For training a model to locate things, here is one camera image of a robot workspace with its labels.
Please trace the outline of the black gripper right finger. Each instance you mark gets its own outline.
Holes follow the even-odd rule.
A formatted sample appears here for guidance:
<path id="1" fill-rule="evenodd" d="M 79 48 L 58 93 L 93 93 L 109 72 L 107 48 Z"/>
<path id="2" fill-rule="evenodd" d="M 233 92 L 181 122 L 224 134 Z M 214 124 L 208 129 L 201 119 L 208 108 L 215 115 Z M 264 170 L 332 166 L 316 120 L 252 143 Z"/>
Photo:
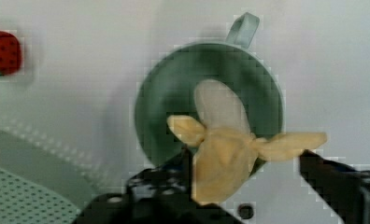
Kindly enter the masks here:
<path id="1" fill-rule="evenodd" d="M 370 170 L 358 171 L 305 150 L 299 173 L 344 224 L 370 224 Z"/>

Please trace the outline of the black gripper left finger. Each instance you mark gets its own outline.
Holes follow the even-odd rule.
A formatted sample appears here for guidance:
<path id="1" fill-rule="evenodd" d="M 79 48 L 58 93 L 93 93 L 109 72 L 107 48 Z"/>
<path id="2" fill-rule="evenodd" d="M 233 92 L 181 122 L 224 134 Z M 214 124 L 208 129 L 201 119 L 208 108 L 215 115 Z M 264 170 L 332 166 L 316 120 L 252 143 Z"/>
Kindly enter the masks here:
<path id="1" fill-rule="evenodd" d="M 134 200 L 152 199 L 160 195 L 191 192 L 192 152 L 183 146 L 179 153 L 163 164 L 147 168 L 126 182 L 126 193 Z"/>

